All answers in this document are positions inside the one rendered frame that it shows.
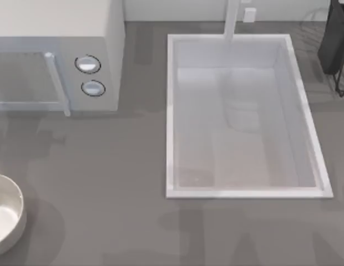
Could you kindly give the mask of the white sink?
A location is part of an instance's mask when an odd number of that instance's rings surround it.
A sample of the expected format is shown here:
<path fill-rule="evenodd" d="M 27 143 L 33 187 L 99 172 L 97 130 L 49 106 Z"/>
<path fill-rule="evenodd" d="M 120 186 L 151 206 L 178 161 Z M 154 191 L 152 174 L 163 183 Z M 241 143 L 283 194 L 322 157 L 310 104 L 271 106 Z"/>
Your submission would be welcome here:
<path fill-rule="evenodd" d="M 332 198 L 288 34 L 170 34 L 167 198 Z"/>

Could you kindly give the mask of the pale microwave oven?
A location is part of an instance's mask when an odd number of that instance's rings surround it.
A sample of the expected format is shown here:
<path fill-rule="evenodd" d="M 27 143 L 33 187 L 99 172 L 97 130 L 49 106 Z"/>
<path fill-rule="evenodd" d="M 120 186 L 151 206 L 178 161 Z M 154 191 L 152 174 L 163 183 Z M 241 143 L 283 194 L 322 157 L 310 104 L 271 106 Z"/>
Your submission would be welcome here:
<path fill-rule="evenodd" d="M 122 0 L 0 0 L 0 53 L 53 53 L 71 113 L 118 109 L 124 42 Z M 84 74 L 75 67 L 85 55 L 101 62 L 100 71 Z M 104 84 L 104 95 L 81 91 L 90 80 Z"/>

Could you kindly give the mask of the round microwave knob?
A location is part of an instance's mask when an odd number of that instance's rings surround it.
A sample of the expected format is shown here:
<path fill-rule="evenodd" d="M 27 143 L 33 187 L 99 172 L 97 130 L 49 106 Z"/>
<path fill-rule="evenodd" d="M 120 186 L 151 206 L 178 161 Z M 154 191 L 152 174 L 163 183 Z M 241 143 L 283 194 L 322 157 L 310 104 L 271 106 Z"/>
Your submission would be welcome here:
<path fill-rule="evenodd" d="M 101 62 L 92 55 L 77 57 L 74 61 L 75 67 L 84 74 L 94 74 L 100 71 Z"/>
<path fill-rule="evenodd" d="M 90 80 L 81 84 L 81 91 L 90 97 L 100 97 L 106 92 L 103 83 L 97 80 Z"/>

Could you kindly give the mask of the tall white tap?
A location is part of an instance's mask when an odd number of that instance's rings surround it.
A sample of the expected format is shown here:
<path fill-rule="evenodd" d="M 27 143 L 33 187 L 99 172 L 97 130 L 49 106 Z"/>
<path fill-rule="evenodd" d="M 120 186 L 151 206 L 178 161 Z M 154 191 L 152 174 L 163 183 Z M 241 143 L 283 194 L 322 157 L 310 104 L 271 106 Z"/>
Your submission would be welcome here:
<path fill-rule="evenodd" d="M 241 0 L 227 0 L 224 25 L 224 39 L 227 42 L 231 42 L 234 36 L 240 2 Z"/>

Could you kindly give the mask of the glass microwave door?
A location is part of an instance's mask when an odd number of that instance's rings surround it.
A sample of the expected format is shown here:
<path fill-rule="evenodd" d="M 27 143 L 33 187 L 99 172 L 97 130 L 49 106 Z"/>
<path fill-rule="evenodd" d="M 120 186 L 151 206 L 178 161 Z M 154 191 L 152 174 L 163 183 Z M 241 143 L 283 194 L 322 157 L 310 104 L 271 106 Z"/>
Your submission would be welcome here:
<path fill-rule="evenodd" d="M 44 53 L 0 53 L 0 112 L 63 112 Z M 63 78 L 59 75 L 65 91 Z"/>

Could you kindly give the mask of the white bowl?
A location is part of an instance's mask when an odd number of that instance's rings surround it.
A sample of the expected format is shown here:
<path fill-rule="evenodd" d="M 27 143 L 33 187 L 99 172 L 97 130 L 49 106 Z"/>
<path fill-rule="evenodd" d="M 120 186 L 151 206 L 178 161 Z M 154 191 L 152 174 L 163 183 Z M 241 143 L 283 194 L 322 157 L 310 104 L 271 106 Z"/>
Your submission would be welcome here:
<path fill-rule="evenodd" d="M 22 190 L 11 178 L 0 174 L 0 255 L 19 241 L 26 222 Z"/>

